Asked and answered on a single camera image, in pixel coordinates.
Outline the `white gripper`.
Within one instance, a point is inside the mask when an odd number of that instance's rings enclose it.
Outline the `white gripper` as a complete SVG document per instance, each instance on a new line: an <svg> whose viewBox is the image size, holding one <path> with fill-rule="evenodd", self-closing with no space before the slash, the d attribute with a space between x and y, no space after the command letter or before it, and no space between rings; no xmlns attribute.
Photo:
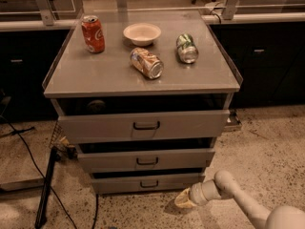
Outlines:
<svg viewBox="0 0 305 229"><path fill-rule="evenodd" d="M178 208L191 209L198 206L206 205L209 201L221 199L219 191L213 179L198 182L191 189L183 190L174 200Z"/></svg>

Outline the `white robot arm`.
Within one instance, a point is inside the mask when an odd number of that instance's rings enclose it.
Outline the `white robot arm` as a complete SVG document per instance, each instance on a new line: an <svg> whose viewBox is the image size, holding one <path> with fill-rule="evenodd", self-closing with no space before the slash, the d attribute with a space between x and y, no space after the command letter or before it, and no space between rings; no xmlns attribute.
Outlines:
<svg viewBox="0 0 305 229"><path fill-rule="evenodd" d="M183 190L174 200L179 208L194 208L212 200L233 199L255 229L305 229L305 212L282 205L272 211L260 205L241 189L234 176L217 171L213 179L198 182Z"/></svg>

